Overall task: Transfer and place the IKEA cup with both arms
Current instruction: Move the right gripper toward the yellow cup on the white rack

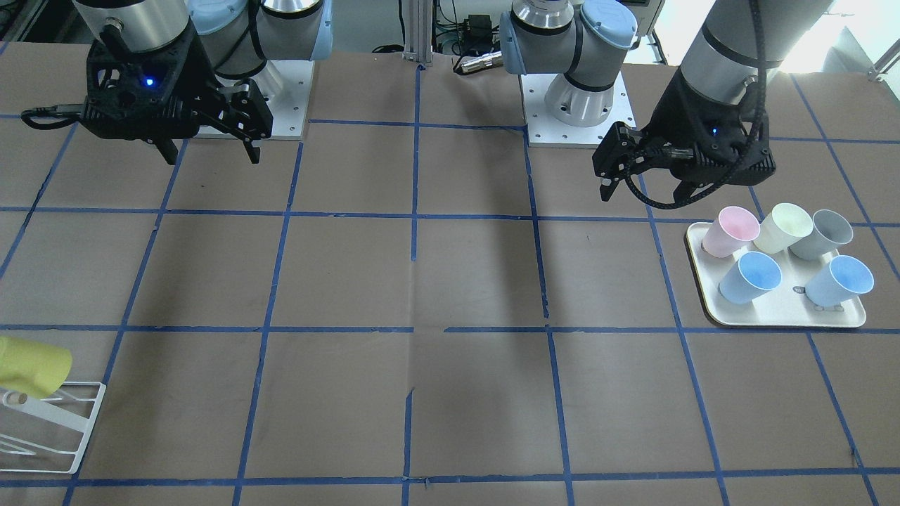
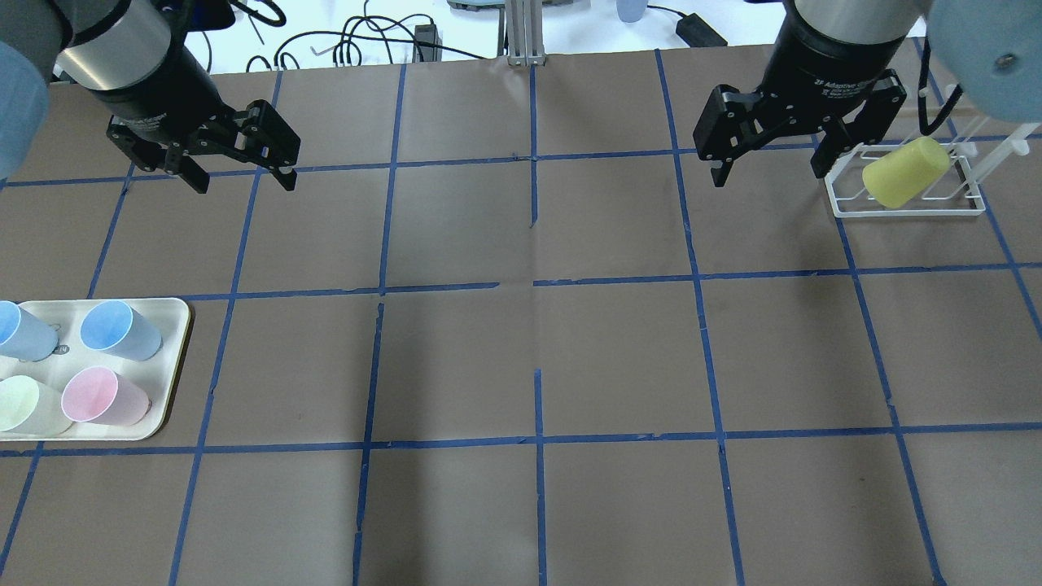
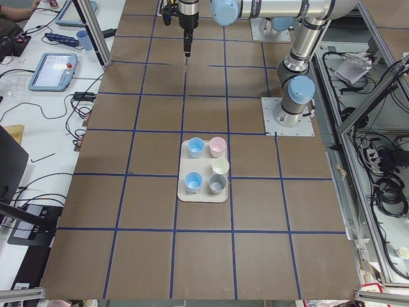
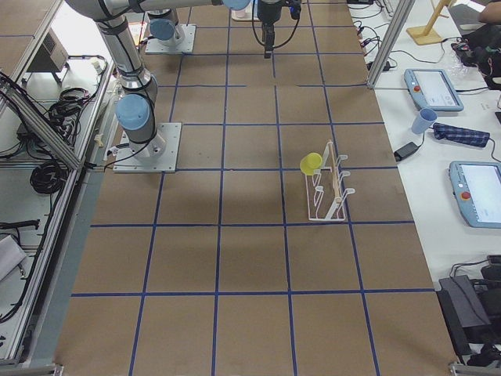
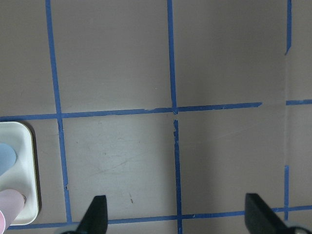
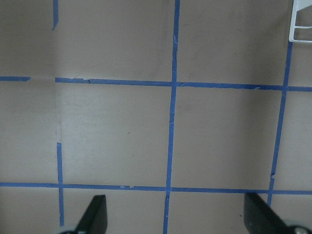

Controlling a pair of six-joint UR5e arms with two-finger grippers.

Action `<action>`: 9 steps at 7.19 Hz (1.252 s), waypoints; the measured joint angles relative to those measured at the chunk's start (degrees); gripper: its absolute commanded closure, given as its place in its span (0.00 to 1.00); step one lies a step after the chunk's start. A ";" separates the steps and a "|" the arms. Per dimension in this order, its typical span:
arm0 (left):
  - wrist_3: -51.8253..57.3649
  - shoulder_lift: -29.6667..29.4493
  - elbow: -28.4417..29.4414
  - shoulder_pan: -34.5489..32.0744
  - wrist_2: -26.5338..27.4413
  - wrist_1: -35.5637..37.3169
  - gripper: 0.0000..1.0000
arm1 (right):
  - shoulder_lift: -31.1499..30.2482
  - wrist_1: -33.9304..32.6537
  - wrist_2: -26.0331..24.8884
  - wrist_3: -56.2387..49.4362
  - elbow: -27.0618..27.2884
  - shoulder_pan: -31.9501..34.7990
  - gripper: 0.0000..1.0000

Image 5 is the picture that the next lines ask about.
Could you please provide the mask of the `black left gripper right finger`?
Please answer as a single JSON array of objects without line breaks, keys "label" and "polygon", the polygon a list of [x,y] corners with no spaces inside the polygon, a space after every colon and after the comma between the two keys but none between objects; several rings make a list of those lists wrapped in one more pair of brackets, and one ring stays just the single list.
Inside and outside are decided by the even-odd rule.
[{"label": "black left gripper right finger", "polygon": [[282,234],[288,227],[255,193],[245,195],[245,226],[250,234]]}]

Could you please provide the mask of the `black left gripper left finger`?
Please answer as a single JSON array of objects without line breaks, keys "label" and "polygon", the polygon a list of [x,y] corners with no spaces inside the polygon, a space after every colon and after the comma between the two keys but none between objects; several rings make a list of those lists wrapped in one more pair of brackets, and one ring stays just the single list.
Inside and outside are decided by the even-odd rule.
[{"label": "black left gripper left finger", "polygon": [[78,234],[105,234],[108,229],[108,209],[105,195],[93,198],[77,227]]}]

